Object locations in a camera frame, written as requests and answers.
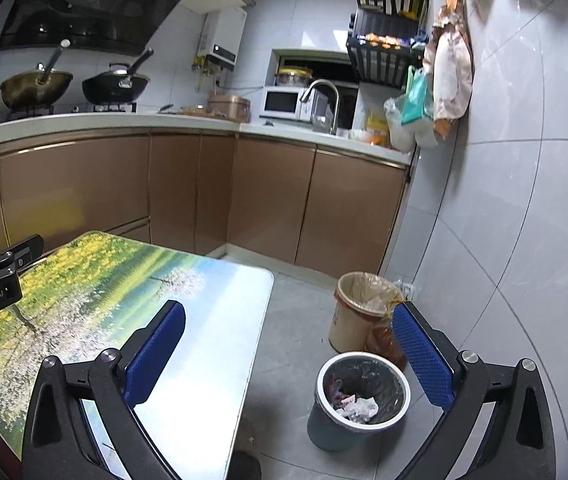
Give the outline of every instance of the white countertop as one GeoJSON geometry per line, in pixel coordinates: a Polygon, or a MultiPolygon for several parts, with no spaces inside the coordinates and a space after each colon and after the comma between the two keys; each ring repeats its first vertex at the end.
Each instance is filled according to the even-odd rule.
{"type": "Polygon", "coordinates": [[[62,114],[11,121],[0,124],[0,143],[26,139],[46,134],[96,130],[100,128],[192,128],[196,130],[221,130],[252,134],[278,139],[316,144],[346,152],[368,155],[385,162],[408,166],[410,153],[400,153],[381,146],[373,146],[357,140],[320,134],[304,128],[237,124],[218,119],[205,119],[171,114],[127,114],[102,112],[89,114],[62,114]]]}

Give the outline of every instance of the white microwave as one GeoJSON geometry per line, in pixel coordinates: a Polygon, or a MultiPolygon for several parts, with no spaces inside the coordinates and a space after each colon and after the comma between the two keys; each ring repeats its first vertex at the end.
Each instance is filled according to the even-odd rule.
{"type": "Polygon", "coordinates": [[[305,91],[306,88],[298,86],[264,87],[260,117],[310,123],[314,117],[326,117],[331,114],[328,97],[317,89],[311,90],[307,102],[300,102],[299,98],[305,91]]]}

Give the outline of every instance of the faucet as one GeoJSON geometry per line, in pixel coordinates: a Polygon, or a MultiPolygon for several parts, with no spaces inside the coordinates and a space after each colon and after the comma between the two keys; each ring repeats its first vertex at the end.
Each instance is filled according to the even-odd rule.
{"type": "Polygon", "coordinates": [[[335,110],[333,115],[333,126],[331,126],[331,135],[337,135],[337,114],[340,110],[340,93],[337,90],[337,86],[333,84],[332,81],[328,81],[328,79],[317,79],[311,83],[306,91],[302,94],[299,98],[300,102],[305,103],[308,101],[308,98],[311,95],[311,90],[318,85],[326,85],[330,86],[333,91],[335,92],[335,110]]]}

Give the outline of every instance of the beige trash can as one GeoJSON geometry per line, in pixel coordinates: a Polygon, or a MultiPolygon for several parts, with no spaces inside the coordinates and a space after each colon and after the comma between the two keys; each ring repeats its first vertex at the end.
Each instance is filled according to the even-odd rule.
{"type": "Polygon", "coordinates": [[[361,351],[387,306],[404,299],[393,283],[369,272],[344,274],[337,281],[334,296],[337,303],[328,341],[340,353],[361,351]]]}

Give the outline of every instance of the table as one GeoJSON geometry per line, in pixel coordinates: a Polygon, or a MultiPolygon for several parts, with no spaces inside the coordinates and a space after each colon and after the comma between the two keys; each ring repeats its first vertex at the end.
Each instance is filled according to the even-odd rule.
{"type": "MultiPolygon", "coordinates": [[[[184,480],[224,480],[269,303],[268,270],[90,232],[20,283],[24,297],[0,311],[0,434],[17,455],[42,359],[80,362],[120,348],[170,299],[184,305],[186,330],[135,412],[184,480]]],[[[109,468],[128,478],[94,403],[85,407],[109,468]]]]}

